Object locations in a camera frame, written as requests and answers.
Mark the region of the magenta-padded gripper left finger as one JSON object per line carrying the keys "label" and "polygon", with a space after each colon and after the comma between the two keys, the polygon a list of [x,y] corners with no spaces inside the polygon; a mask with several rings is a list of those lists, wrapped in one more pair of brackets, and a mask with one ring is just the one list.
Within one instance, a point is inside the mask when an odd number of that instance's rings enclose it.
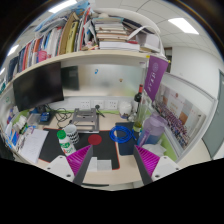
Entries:
{"label": "magenta-padded gripper left finger", "polygon": [[88,145],[69,156],[59,155],[45,170],[81,186],[92,156],[93,146]]}

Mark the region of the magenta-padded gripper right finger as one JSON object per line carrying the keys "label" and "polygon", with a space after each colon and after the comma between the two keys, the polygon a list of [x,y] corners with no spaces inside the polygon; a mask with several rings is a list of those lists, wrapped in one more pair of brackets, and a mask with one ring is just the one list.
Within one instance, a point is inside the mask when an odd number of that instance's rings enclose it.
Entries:
{"label": "magenta-padded gripper right finger", "polygon": [[181,169],[168,156],[159,157],[137,145],[134,146],[133,155],[144,185],[148,185]]}

